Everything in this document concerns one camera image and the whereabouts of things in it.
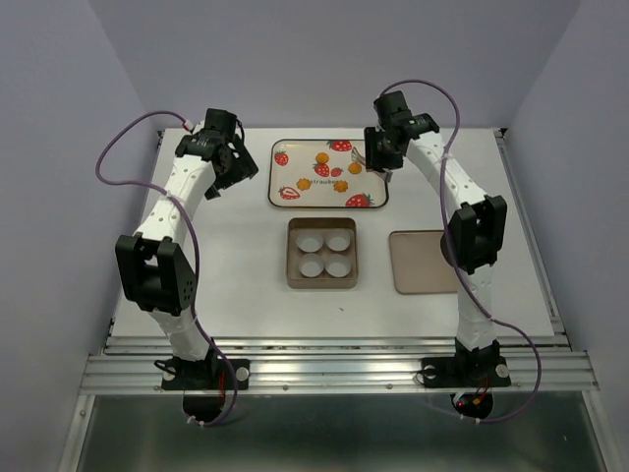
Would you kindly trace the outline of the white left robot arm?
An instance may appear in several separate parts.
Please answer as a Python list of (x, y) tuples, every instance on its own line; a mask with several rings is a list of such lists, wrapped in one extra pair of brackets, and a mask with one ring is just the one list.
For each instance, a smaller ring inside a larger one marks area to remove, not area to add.
[(200, 254), (192, 220), (203, 199), (218, 198), (258, 168), (235, 114), (209, 108), (200, 125), (185, 128), (156, 203), (133, 235), (118, 239), (115, 254), (126, 299), (158, 323), (173, 356), (187, 362), (188, 380), (207, 387), (217, 380), (219, 365), (208, 357), (210, 337), (194, 310)]

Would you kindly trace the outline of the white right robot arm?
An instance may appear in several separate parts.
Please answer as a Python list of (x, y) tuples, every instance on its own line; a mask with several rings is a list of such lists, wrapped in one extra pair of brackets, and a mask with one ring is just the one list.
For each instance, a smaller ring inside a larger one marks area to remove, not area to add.
[(377, 124), (364, 129), (367, 170), (389, 174), (410, 162), (439, 197), (442, 254), (458, 279), (452, 372), (458, 381), (473, 384), (500, 362), (488, 308), (492, 270), (503, 245), (507, 203), (468, 175), (433, 118), (413, 114), (401, 91), (381, 94), (373, 108)]

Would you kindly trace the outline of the orange swirl cookie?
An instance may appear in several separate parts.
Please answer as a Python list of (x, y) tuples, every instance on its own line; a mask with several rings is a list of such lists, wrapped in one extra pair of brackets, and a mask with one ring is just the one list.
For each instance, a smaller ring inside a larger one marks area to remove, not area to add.
[(360, 163), (358, 162), (352, 162), (349, 166), (348, 166), (348, 171), (351, 174), (359, 174), (362, 171), (362, 166)]
[(297, 188), (301, 191), (306, 191), (311, 187), (312, 182), (309, 179), (301, 178), (296, 183)]
[(336, 181), (333, 185), (333, 189), (338, 193), (344, 193), (348, 190), (349, 184), (346, 181)]
[(328, 162), (328, 160), (329, 160), (329, 156), (328, 156), (328, 154), (327, 154), (327, 153), (325, 153), (325, 152), (320, 152), (320, 153), (318, 153), (318, 154), (316, 155), (316, 157), (315, 157), (315, 161), (316, 161), (318, 164), (324, 164), (324, 163), (327, 163), (327, 162)]

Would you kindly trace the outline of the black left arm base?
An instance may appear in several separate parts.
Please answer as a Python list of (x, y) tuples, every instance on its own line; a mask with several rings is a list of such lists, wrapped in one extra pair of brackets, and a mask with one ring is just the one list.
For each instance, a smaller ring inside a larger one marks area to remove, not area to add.
[(232, 360), (234, 372), (229, 370), (224, 360), (214, 357), (196, 362), (172, 357), (156, 360), (153, 365), (162, 375), (161, 388), (167, 391), (229, 391), (234, 390), (234, 386), (240, 391), (249, 388), (249, 359)]

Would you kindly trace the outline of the metal tongs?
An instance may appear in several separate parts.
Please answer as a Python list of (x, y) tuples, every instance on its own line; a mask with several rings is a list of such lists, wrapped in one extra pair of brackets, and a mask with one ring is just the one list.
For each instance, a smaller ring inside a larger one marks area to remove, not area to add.
[(353, 162), (358, 163), (361, 166), (363, 166), (367, 172), (370, 172), (376, 175), (377, 177), (379, 177), (384, 183), (389, 184), (391, 182), (391, 179), (392, 179), (391, 171), (388, 171), (388, 170), (377, 171), (377, 170), (373, 170), (367, 167), (366, 158), (355, 147), (351, 151), (351, 159)]

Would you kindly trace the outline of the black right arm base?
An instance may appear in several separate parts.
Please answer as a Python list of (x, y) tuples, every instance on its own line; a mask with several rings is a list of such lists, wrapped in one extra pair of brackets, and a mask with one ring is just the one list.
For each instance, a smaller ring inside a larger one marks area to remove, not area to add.
[(428, 357), (420, 361), (417, 372), (419, 381), (426, 388), (476, 388), (478, 386), (508, 387), (511, 378), (508, 371), (498, 373), (499, 366), (506, 366), (505, 359), (468, 362), (457, 356)]

